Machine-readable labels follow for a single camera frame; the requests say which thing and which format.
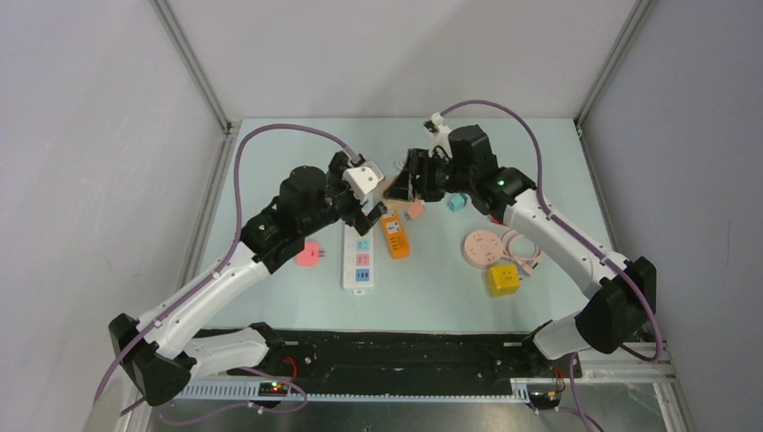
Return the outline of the beige dragon cube adapter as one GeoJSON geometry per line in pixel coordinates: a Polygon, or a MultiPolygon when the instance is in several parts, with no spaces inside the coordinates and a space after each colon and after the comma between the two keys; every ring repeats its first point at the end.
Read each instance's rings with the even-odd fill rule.
{"type": "Polygon", "coordinates": [[[390,203],[393,199],[388,198],[385,194],[387,190],[393,185],[397,179],[396,175],[386,175],[373,190],[373,199],[376,203],[390,203]]]}

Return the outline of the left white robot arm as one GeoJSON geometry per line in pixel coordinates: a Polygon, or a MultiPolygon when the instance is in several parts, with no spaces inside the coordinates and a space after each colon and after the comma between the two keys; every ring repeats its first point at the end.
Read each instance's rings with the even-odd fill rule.
{"type": "Polygon", "coordinates": [[[344,222],[360,235],[386,212],[364,205],[382,183],[371,161],[337,152],[328,171],[298,166],[257,215],[240,224],[232,248],[174,296],[139,318],[121,314],[109,325],[118,364],[151,407],[177,396],[189,382],[232,369],[274,374],[283,365],[283,339],[267,324],[211,337],[198,333],[210,318],[254,284],[273,275],[306,245],[307,237],[344,222]]]}

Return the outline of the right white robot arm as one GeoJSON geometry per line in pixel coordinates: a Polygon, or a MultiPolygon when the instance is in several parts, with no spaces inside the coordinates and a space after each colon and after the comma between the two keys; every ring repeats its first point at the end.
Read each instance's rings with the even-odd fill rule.
{"type": "Polygon", "coordinates": [[[541,188],[515,167],[500,166],[478,125],[429,126],[437,150],[413,148],[384,192],[393,200],[438,202],[467,194],[483,215],[531,240],[588,298],[586,306],[538,328],[522,355],[525,369],[548,374],[569,353],[592,348],[611,354],[655,316],[657,269],[596,243],[555,210],[541,188]]]}

